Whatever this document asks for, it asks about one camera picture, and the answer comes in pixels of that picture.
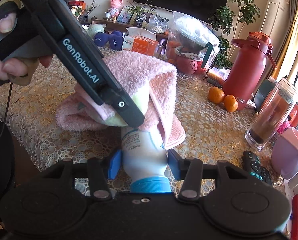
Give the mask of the person's left hand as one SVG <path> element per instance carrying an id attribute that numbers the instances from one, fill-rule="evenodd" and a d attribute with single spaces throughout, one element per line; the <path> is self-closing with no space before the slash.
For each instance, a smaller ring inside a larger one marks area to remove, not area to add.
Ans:
<path id="1" fill-rule="evenodd" d="M 0 33 L 7 34 L 15 26 L 16 12 L 3 12 L 0 19 Z M 0 86 L 9 82 L 9 75 L 21 77 L 28 74 L 29 68 L 33 63 L 38 62 L 44 67 L 48 67 L 52 61 L 52 55 L 41 56 L 39 58 L 23 59 L 11 58 L 2 62 L 0 60 Z"/>

